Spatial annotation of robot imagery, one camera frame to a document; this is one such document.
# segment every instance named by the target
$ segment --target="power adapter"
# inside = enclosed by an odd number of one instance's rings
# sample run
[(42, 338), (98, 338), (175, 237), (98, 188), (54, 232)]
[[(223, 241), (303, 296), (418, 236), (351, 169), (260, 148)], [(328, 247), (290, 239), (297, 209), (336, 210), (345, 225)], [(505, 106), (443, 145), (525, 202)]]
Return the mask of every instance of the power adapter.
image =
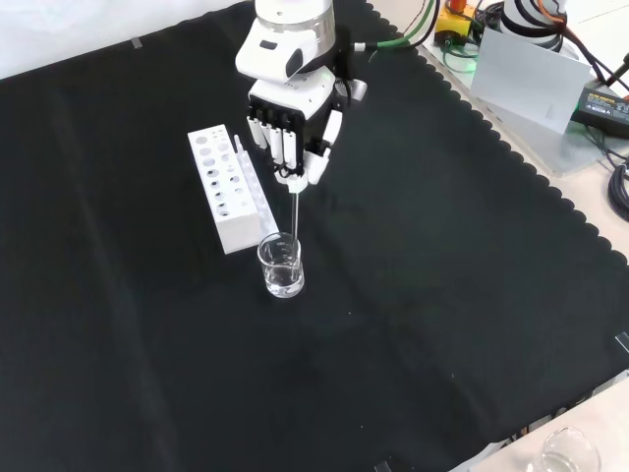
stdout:
[(597, 128), (610, 136), (629, 138), (629, 100), (584, 88), (572, 121)]

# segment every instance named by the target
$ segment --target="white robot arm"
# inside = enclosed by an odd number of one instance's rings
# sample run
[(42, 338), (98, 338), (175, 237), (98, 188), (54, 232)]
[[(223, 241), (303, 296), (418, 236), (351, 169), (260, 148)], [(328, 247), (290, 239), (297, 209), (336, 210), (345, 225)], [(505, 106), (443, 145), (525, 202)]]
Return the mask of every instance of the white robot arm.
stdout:
[(257, 0), (256, 13), (236, 56), (238, 71), (257, 80), (247, 120), (278, 182), (299, 194), (318, 183), (345, 103), (367, 86), (351, 77), (349, 34), (335, 25), (332, 0)]

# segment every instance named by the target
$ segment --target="yellow device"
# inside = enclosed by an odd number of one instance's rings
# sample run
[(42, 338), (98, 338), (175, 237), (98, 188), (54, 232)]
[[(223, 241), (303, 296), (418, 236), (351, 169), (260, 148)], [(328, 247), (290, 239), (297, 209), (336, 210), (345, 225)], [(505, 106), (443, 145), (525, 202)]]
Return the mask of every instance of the yellow device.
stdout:
[[(474, 7), (466, 5), (461, 14), (474, 18), (474, 10)], [(444, 5), (441, 7), (434, 26), (434, 42), (445, 44), (445, 41), (449, 39), (453, 44), (465, 45), (465, 41), (461, 38), (470, 34), (471, 24), (470, 20), (452, 15)]]

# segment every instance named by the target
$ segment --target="scalloped edge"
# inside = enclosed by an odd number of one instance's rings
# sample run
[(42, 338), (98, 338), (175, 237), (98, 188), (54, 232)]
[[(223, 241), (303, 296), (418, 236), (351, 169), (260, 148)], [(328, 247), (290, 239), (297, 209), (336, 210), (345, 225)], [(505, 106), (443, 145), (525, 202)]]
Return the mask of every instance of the scalloped edge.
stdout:
[[(375, 8), (374, 4), (370, 3), (368, 0), (361, 1), (365, 4), (367, 10), (369, 10), (370, 15), (373, 15), (379, 23), (382, 23), (388, 30), (391, 30), (390, 34), (392, 38), (403, 36), (399, 28), (397, 28), (386, 18), (384, 18), (382, 14)], [(427, 49), (425, 49), (425, 52), (426, 54), (430, 54)], [(459, 102), (461, 102), (464, 108), (467, 109), (466, 112), (472, 113), (473, 117), (471, 119), (480, 119), (483, 122), (483, 125), (488, 128), (487, 130), (489, 131), (490, 135), (496, 137), (500, 145), (507, 148), (507, 150), (509, 151), (508, 155), (517, 160), (518, 163), (522, 166), (523, 174), (528, 174), (528, 178), (533, 178), (544, 190), (553, 193), (552, 197), (558, 199), (559, 204), (563, 207), (566, 207), (572, 217), (578, 219), (579, 223), (584, 224), (584, 227), (590, 233), (592, 233), (593, 236), (595, 236), (595, 244), (597, 244), (598, 246), (604, 246), (604, 248), (600, 249), (605, 249), (608, 255), (611, 256), (610, 259), (614, 263), (621, 262), (625, 267), (629, 266), (629, 255), (625, 256), (623, 253), (613, 249), (611, 241), (600, 235), (600, 229), (588, 221), (587, 216), (582, 211), (576, 208), (574, 202), (572, 202), (570, 199), (566, 199), (565, 197), (563, 197), (563, 192), (561, 192), (561, 189), (550, 185), (550, 181), (548, 180), (548, 178), (539, 173), (539, 169), (536, 167), (535, 164), (528, 161), (533, 159), (524, 158), (523, 154), (525, 154), (526, 152), (521, 149), (521, 145), (517, 143), (512, 143), (503, 138), (502, 135), (506, 134), (506, 132), (503, 131), (501, 133), (500, 131), (498, 131), (499, 126), (491, 121), (491, 117), (487, 116), (487, 114), (485, 114), (485, 112), (476, 103), (474, 103), (467, 95), (465, 95), (464, 91), (461, 90), (461, 88), (457, 84), (454, 84), (449, 78), (446, 77), (446, 74), (451, 76), (451, 73), (444, 70), (437, 70), (437, 67), (432, 63), (432, 61), (428, 59), (427, 56), (421, 54), (418, 48), (415, 48), (414, 53), (415, 56), (420, 59), (420, 62), (423, 62), (424, 65), (428, 66), (428, 69), (432, 73), (437, 75), (438, 78), (440, 78), (445, 84), (447, 84), (450, 93), (455, 98), (457, 98)]]

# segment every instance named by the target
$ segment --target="white wall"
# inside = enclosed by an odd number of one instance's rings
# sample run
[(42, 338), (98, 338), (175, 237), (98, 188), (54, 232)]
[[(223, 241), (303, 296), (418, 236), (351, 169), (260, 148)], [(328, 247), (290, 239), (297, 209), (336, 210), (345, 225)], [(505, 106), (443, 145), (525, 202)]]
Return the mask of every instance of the white wall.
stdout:
[(0, 0), (0, 79), (242, 0)]

